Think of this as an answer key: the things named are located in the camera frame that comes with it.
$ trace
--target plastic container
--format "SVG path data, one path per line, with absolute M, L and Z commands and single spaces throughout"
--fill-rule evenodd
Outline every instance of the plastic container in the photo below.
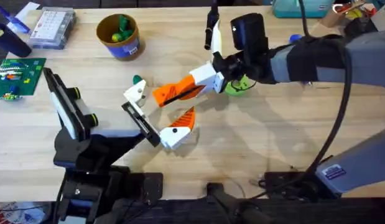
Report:
M 0 24 L 0 47 L 18 57 L 27 57 L 32 52 L 32 49 L 4 24 Z
M 120 15 L 127 17 L 134 32 L 124 41 L 113 42 L 112 35 L 119 32 Z M 97 37 L 118 60 L 134 60 L 142 52 L 137 23 L 129 15 L 113 14 L 105 17 L 97 26 Z
M 43 7 L 28 44 L 38 49 L 63 49 L 76 22 L 72 8 Z
M 306 17 L 325 17 L 335 0 L 303 0 Z M 274 0 L 274 15 L 278 18 L 302 17 L 299 0 Z

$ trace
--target green object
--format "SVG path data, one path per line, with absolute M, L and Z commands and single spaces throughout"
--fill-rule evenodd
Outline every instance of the green object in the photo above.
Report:
M 135 75 L 135 76 L 132 78 L 132 84 L 135 85 L 135 84 L 139 83 L 141 80 L 142 80 L 141 76 Z
M 250 87 L 250 84 L 249 84 L 249 79 L 246 77 L 246 75 L 243 76 L 243 78 L 239 81 L 233 81 L 233 86 L 235 88 L 238 88 L 240 89 L 240 91 L 238 90 L 235 90 L 232 86 L 231 86 L 231 82 L 228 82 L 227 83 L 227 86 L 225 87 L 225 92 L 231 96 L 240 96 L 240 95 L 243 95 L 243 93 L 245 93 L 244 90 L 246 90 L 247 88 Z
M 128 21 L 126 16 L 124 16 L 124 15 L 119 16 L 119 30 L 121 32 L 126 31 L 126 29 L 128 27 L 128 23 L 129 23 L 129 21 Z
M 134 31 L 130 29 L 130 23 L 126 16 L 119 16 L 119 33 L 115 33 L 112 35 L 112 40 L 114 42 L 120 42 L 123 40 L 127 40 L 132 36 Z
M 115 34 L 112 35 L 112 41 L 117 43 L 117 42 L 120 42 L 120 41 L 124 41 L 124 38 L 123 38 L 123 36 L 120 33 L 115 33 Z
M 0 66 L 0 72 L 5 72 L 6 68 L 12 68 L 11 62 L 20 62 L 28 65 L 26 68 L 12 69 L 16 72 L 22 71 L 22 78 L 19 80 L 2 80 L 0 76 L 0 96 L 8 93 L 10 86 L 17 86 L 19 96 L 31 96 L 34 94 L 37 82 L 42 73 L 45 58 L 27 58 L 27 59 L 5 59 Z

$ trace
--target black base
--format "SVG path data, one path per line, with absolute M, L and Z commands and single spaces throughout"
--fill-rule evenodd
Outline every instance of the black base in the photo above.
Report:
M 115 201 L 125 198 L 148 205 L 162 197 L 163 174 L 130 173 L 128 167 L 112 166 L 107 172 L 86 173 L 67 170 L 60 194 L 58 216 L 94 221 L 112 211 Z
M 270 190 L 293 181 L 302 174 L 303 172 L 266 172 L 264 178 L 259 181 L 259 186 Z M 335 195 L 316 175 L 312 174 L 284 189 L 270 192 L 267 196 L 274 199 L 317 202 L 321 199 L 337 199 L 341 195 Z

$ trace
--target blue marker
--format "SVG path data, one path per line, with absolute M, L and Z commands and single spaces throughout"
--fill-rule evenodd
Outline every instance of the blue marker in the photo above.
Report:
M 3 9 L 0 6 L 0 13 L 8 19 L 14 26 L 19 30 L 20 32 L 23 32 L 25 34 L 29 33 L 30 29 L 27 27 L 23 22 L 21 22 L 18 18 L 11 16 L 10 13 L 8 13 L 5 9 Z

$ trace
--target white object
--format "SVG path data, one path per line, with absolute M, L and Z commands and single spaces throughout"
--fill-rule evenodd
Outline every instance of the white object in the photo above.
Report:
M 220 20 L 216 22 L 216 25 L 213 27 L 213 33 L 211 35 L 211 61 L 213 61 L 213 53 L 219 52 L 223 55 L 222 39 L 221 32 L 219 30 Z
M 66 12 L 44 11 L 30 38 L 54 40 L 65 14 Z
M 371 18 L 378 31 L 385 30 L 385 5 Z
M 168 127 L 160 131 L 160 142 L 169 149 L 178 148 L 191 134 L 188 127 Z
M 210 62 L 192 70 L 190 74 L 195 80 L 195 85 L 205 86 L 197 96 L 204 95 L 212 90 L 215 90 L 217 93 L 221 91 L 224 76 L 221 72 L 217 73 Z
M 123 96 L 126 97 L 128 101 L 133 101 L 138 103 L 142 100 L 143 93 L 145 92 L 147 82 L 145 80 L 139 81 L 137 84 L 130 87 L 123 93 Z
M 50 96 L 51 96 L 51 102 L 53 103 L 55 109 L 57 110 L 58 115 L 60 115 L 63 125 L 67 128 L 70 137 L 72 139 L 76 139 L 75 128 L 73 127 L 72 122 L 70 121 L 70 118 L 67 116 L 65 109 L 63 108 L 60 101 L 58 100 L 58 97 L 55 95 L 54 92 L 51 92 Z
M 40 4 L 36 4 L 34 2 L 28 2 L 25 7 L 23 7 L 18 14 L 16 15 L 16 18 L 19 19 L 21 22 L 25 22 L 25 16 L 28 14 L 31 10 L 36 10 Z M 7 24 L 7 27 L 10 28 L 13 32 L 17 32 L 17 28 L 12 24 L 11 22 Z

